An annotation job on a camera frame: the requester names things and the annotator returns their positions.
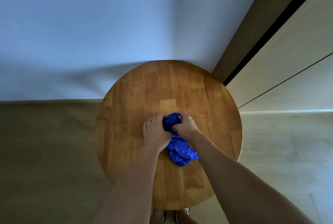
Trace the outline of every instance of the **forearm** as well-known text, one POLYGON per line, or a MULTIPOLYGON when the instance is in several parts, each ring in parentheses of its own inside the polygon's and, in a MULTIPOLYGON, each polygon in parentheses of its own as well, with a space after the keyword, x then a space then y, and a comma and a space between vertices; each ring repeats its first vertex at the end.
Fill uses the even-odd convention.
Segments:
POLYGON ((282 194, 204 135, 193 135, 191 142, 230 224, 312 223, 282 194))
POLYGON ((116 180, 93 223, 149 223, 159 151, 145 146, 116 180))

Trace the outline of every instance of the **floor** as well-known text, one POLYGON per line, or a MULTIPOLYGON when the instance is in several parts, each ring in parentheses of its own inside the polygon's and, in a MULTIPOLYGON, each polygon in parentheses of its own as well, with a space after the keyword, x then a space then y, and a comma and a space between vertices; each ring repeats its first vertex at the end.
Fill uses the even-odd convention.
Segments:
MULTIPOLYGON (((99 104, 0 106, 3 223, 90 223, 110 189, 94 147, 99 104)), ((315 223, 333 223, 333 113, 242 114, 240 163, 315 223)), ((217 199, 190 209, 228 223, 217 199)), ((166 223, 172 222, 169 212, 166 223)))

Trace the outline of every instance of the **hand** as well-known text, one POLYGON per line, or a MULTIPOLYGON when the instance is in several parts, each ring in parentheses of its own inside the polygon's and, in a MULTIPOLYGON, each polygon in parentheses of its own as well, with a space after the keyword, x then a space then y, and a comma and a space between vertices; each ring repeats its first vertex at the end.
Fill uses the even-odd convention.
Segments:
POLYGON ((144 145, 152 146, 161 152, 169 143, 172 133, 164 131, 163 114, 150 118, 144 123, 144 145))
POLYGON ((172 130, 177 132, 184 140, 191 143, 196 134, 201 134, 197 128, 194 120, 186 112, 180 111, 178 113, 181 117, 181 124, 176 124, 172 127, 172 130))

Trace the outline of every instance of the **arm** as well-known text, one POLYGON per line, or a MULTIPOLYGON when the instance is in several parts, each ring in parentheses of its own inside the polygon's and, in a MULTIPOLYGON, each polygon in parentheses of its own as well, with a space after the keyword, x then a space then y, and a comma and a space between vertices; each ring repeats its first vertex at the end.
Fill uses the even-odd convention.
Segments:
POLYGON ((295 205, 246 167, 220 151, 180 112, 173 130, 195 148, 230 224, 313 224, 295 205))
POLYGON ((163 114, 159 114, 144 123, 144 147, 116 180, 93 224, 149 223, 157 158, 172 136, 164 131, 162 119, 163 114))

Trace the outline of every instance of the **right arm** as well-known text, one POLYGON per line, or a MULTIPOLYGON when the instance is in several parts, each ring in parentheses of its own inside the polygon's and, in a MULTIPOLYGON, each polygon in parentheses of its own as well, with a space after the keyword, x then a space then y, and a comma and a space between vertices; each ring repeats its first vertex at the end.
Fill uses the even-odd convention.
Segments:
POLYGON ((246 167, 219 150, 185 112, 173 130, 197 153, 230 224, 313 224, 294 204, 246 167))

